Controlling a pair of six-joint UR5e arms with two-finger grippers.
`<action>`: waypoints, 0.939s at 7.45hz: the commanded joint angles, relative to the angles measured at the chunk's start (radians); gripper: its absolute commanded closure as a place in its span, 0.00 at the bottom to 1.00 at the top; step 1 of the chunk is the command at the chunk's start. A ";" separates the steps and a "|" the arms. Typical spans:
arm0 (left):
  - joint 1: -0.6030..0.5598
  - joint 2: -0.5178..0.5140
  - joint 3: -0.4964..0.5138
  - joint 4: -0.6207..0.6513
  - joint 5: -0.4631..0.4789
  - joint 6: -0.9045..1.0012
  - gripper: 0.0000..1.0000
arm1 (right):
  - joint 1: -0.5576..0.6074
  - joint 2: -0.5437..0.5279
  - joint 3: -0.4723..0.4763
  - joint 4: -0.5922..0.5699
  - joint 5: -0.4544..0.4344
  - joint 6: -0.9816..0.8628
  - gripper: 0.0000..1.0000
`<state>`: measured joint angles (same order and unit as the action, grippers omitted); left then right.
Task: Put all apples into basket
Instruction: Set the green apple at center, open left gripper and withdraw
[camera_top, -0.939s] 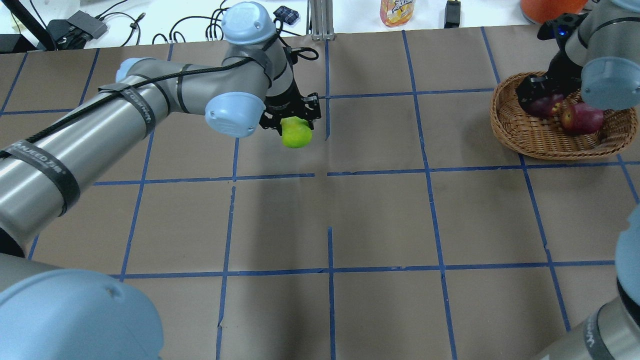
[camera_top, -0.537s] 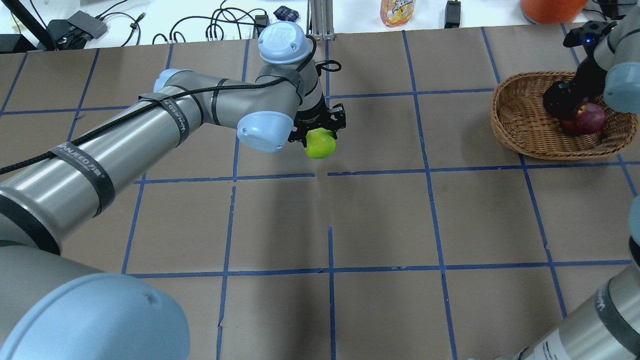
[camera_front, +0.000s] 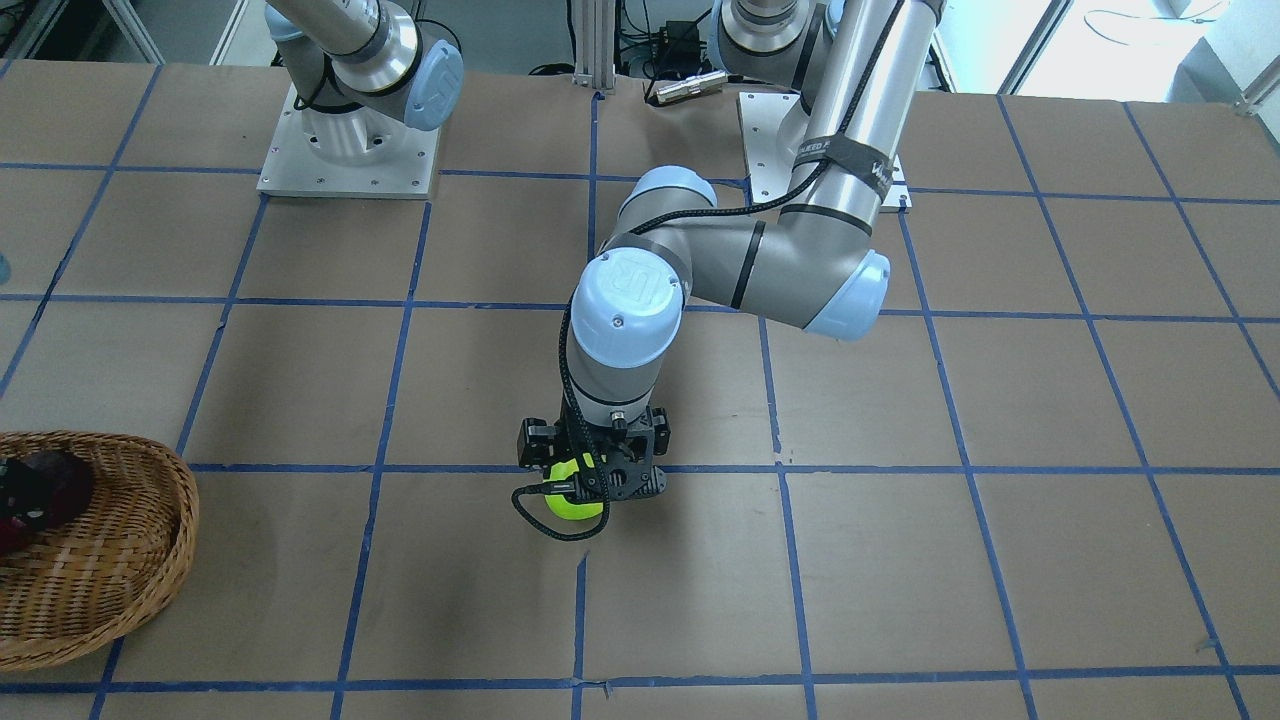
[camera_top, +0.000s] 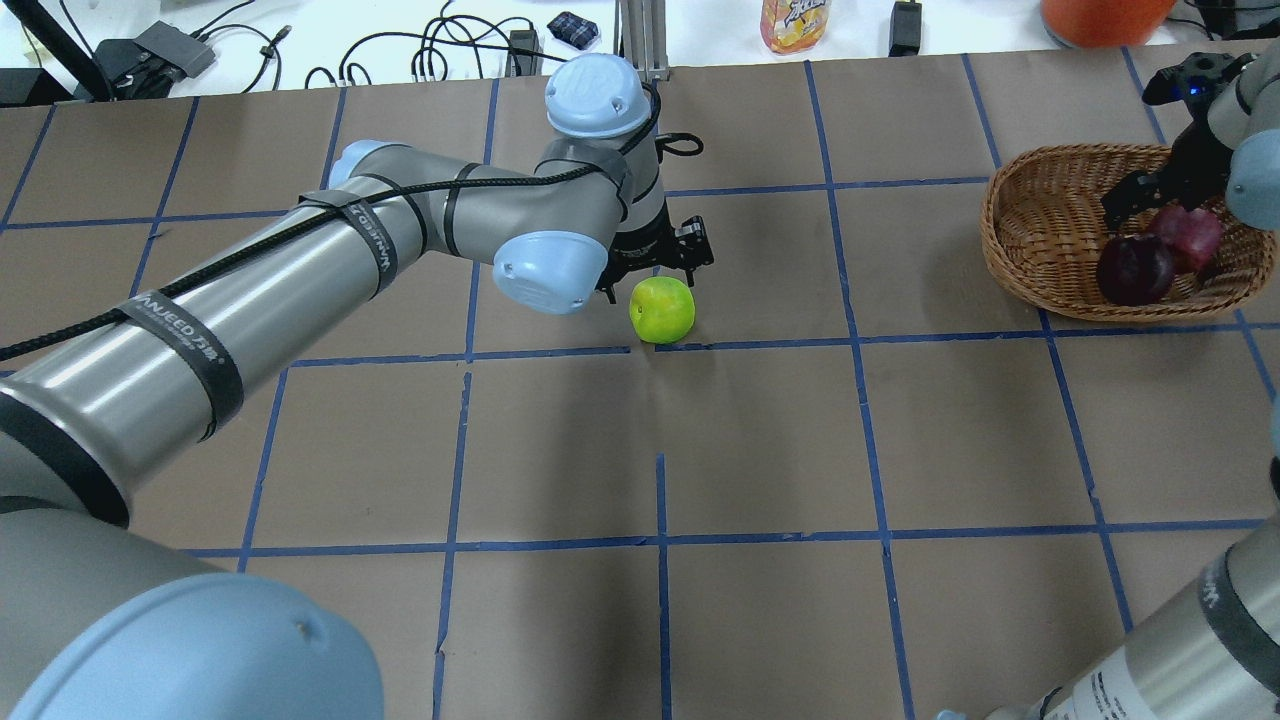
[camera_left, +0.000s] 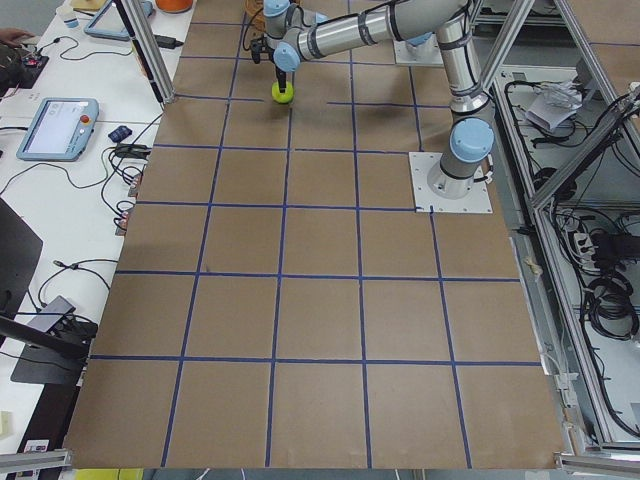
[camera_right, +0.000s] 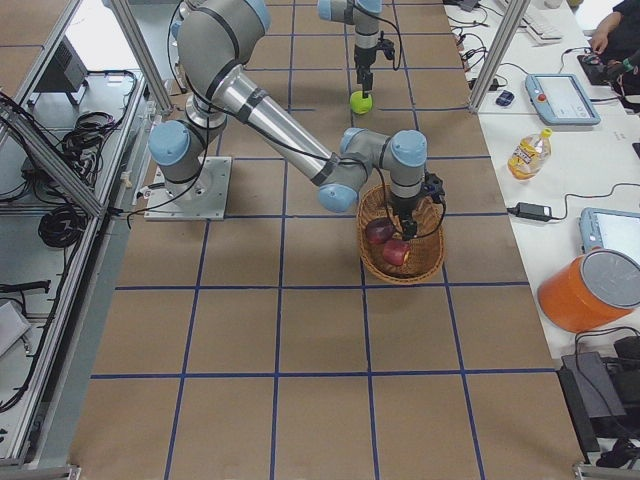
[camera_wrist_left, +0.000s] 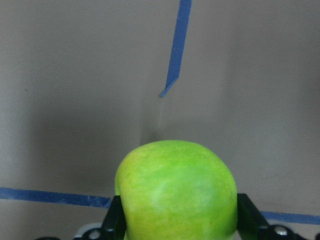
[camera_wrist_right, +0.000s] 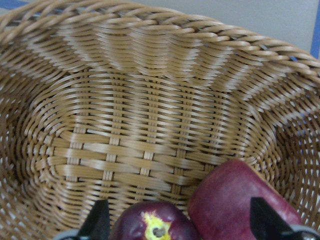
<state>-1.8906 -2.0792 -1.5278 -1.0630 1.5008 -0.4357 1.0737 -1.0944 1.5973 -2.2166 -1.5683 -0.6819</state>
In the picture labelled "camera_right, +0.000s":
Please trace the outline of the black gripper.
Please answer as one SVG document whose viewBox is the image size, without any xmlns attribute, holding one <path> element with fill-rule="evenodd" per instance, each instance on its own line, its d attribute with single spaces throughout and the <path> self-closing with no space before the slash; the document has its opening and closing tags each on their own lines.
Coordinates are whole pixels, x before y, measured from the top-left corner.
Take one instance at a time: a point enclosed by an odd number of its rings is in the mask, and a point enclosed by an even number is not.
<svg viewBox="0 0 640 480">
<path fill-rule="evenodd" d="M 400 222 L 403 239 L 413 239 L 417 235 L 417 221 L 414 219 L 413 213 L 420 200 L 420 194 L 412 197 L 400 197 L 391 193 L 389 205 Z"/>
<path fill-rule="evenodd" d="M 356 67 L 356 80 L 360 85 L 361 97 L 370 98 L 371 85 L 373 84 L 373 73 L 371 66 L 375 63 L 378 47 L 354 47 L 354 62 Z"/>
</svg>

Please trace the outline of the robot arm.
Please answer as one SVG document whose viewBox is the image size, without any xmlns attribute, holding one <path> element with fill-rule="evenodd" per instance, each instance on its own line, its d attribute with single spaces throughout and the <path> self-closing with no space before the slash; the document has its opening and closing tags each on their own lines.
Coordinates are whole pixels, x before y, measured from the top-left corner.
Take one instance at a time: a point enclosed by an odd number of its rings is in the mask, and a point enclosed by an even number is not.
<svg viewBox="0 0 640 480">
<path fill-rule="evenodd" d="M 319 0 L 317 12 L 320 19 L 354 27 L 354 62 L 357 84 L 362 98 L 368 98 L 373 89 L 372 65 L 380 46 L 380 0 Z"/>
<path fill-rule="evenodd" d="M 318 188 L 318 200 L 341 213 L 356 201 L 375 168 L 388 171 L 390 203 L 404 239 L 418 237 L 413 217 L 424 197 L 427 140 L 416 130 L 386 136 L 349 128 L 338 152 L 324 147 L 244 72 L 271 23 L 262 1 L 202 1 L 177 29 L 179 60 L 191 89 L 185 113 L 153 129 L 149 150 L 179 205 L 203 199 L 209 144 L 234 118 L 259 133 Z"/>
</svg>

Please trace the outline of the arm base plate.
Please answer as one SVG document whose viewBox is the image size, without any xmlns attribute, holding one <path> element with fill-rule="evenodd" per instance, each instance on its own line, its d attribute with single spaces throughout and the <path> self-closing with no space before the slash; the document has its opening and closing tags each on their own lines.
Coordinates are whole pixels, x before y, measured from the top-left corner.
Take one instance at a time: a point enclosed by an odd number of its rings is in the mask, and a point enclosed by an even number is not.
<svg viewBox="0 0 640 480">
<path fill-rule="evenodd" d="M 232 158 L 207 156 L 195 185 L 166 183 L 160 167 L 154 181 L 161 183 L 145 195 L 147 208 L 143 212 L 149 221 L 199 221 L 224 219 Z"/>
</svg>

